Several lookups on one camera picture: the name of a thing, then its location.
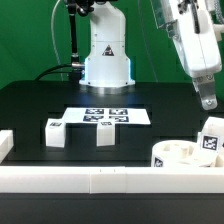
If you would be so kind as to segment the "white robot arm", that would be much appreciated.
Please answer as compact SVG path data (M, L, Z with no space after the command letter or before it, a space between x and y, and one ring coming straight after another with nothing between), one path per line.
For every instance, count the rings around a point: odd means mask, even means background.
M202 107L217 107L214 75L221 71L218 48L224 32L219 0L150 0L156 25L173 40L181 65L192 78ZM95 0L90 14L91 51L80 84L101 94L133 86L125 53L124 14L107 0Z

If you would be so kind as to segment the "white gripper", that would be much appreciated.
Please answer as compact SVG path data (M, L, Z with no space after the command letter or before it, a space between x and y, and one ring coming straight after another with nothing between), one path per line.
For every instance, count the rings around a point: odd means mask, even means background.
M174 18L172 37L184 71L192 78L204 110L217 107L215 79L222 69L213 21L205 0L169 0Z

